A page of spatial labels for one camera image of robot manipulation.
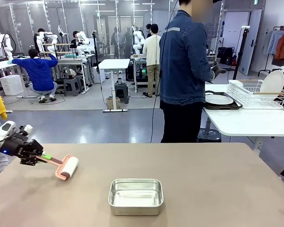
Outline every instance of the stool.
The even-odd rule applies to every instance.
[[[83,82],[82,76],[81,75],[77,75],[77,76],[75,76],[75,78],[78,81],[80,92],[83,92],[83,90],[84,90],[84,82]]]
[[[221,143],[221,134],[214,129],[200,129],[198,143]]]
[[[80,93],[79,84],[76,78],[64,79],[63,84],[65,96],[77,96]]]
[[[121,102],[128,104],[128,88],[125,83],[115,83],[115,96],[118,97]]]

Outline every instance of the black tray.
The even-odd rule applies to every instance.
[[[205,94],[206,93],[212,93],[213,95],[226,96],[233,100],[233,103],[228,104],[228,105],[216,105],[216,104],[206,103],[205,108],[208,110],[239,110],[241,107],[243,107],[243,105],[240,102],[238,102],[236,99],[229,96],[225,92],[205,91]]]

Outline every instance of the denim jacket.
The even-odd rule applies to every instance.
[[[214,75],[206,39],[204,25],[179,10],[160,40],[160,100],[179,105],[205,102],[205,81]]]

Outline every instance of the white plate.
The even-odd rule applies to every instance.
[[[284,74],[280,70],[273,71],[267,75],[264,79],[260,92],[282,92],[284,86]],[[278,97],[278,95],[263,95],[265,97],[271,97],[272,100]]]
[[[206,95],[205,100],[207,103],[216,105],[229,105],[233,103],[233,99],[220,95]]]

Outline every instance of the reflective stripe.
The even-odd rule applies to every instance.
[[[170,31],[179,32],[179,31],[180,31],[180,28],[179,28],[179,27],[171,27],[171,28],[167,29],[167,32],[170,32]]]

